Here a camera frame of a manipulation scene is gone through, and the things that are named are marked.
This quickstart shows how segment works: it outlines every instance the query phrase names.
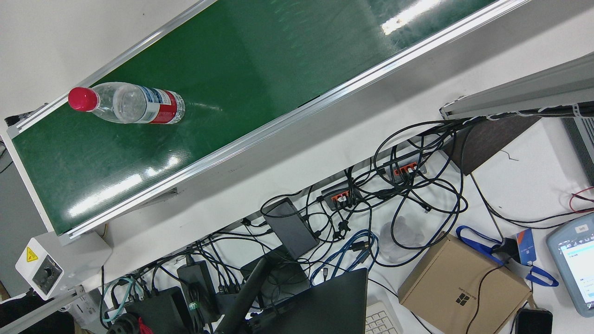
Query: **logo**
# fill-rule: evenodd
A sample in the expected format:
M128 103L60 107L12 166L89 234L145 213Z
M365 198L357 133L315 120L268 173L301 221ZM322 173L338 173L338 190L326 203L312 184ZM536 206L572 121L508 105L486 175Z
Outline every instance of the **logo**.
M33 250L27 247L27 262L35 261L37 259L39 258L37 257L37 255L35 255Z
M460 294L460 296L458 297L458 299L456 299L456 302L458 304L460 304L461 306L464 306L464 304L466 304L466 302L470 299L470 297L468 297L466 294Z

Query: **plastic water bottle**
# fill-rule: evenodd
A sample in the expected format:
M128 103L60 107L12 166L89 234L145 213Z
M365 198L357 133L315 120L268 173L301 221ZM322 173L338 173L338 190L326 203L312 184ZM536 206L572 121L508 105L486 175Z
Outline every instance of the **plastic water bottle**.
M123 124L174 124L185 113L179 94L129 83L75 87L68 94L68 103L76 111L92 112L106 121Z

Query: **black pipe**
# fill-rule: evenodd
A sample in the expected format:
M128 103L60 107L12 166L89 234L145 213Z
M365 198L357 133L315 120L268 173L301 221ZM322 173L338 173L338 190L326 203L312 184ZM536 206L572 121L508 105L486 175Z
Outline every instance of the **black pipe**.
M225 314L215 334L236 334L239 326L245 322L245 316L249 312L260 288L268 278L273 266L264 257L258 261L256 268L249 275L248 280L237 294L231 309Z

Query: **tablet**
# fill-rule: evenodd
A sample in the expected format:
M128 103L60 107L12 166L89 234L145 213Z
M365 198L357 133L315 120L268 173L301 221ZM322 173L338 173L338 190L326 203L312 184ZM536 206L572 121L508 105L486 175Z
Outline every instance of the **tablet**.
M577 312L594 316L594 213L567 222L546 244Z

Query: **red bottle cap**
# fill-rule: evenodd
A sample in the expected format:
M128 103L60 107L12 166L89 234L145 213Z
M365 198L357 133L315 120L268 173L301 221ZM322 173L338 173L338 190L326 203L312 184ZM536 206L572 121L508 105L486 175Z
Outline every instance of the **red bottle cap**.
M68 104L76 111L91 111L98 103L97 93L90 88L75 87L68 93Z

